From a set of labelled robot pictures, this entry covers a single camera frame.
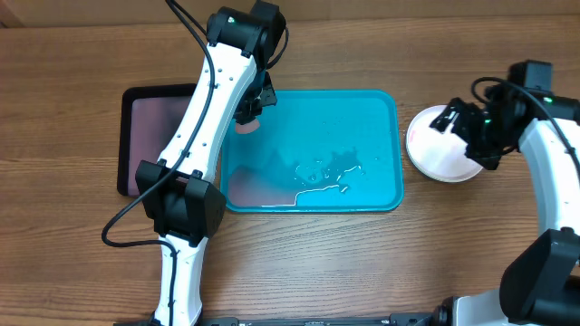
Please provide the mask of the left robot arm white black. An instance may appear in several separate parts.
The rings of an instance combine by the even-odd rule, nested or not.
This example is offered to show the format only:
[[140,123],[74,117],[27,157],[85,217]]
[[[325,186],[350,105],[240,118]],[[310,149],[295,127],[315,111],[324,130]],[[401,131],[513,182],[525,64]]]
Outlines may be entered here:
[[153,325],[194,325],[208,240],[226,198],[214,184],[218,156],[232,121],[255,122],[276,104],[269,69],[287,40],[278,5],[257,1],[247,13],[222,7],[208,19],[203,69],[186,112],[156,162],[141,161],[137,186],[162,250],[159,304]]

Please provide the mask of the pink round sponge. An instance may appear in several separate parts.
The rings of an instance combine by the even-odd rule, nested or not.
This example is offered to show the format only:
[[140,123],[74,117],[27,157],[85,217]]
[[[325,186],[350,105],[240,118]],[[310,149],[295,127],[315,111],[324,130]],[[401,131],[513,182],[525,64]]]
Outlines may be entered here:
[[238,134],[249,134],[256,131],[259,127],[260,127],[259,120],[254,119],[245,124],[236,123],[235,131]]

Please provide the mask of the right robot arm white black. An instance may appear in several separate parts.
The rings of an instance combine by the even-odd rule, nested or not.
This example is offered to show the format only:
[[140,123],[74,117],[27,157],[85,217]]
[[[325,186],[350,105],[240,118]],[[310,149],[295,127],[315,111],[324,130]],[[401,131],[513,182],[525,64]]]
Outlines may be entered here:
[[576,325],[579,322],[579,102],[540,87],[497,80],[484,107],[452,99],[431,123],[466,141],[465,155],[495,169],[508,152],[526,160],[539,236],[503,273],[500,286],[452,298],[434,325]]

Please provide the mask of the white plate with red stain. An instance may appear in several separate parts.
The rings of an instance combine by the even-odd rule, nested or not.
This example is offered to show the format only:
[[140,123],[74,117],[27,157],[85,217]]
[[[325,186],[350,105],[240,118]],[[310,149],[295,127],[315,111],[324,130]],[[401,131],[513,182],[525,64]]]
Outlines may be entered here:
[[452,123],[443,133],[430,127],[445,108],[437,105],[418,113],[407,129],[405,148],[411,163],[423,175],[445,183],[464,182],[483,167],[465,156],[467,143],[450,132]]

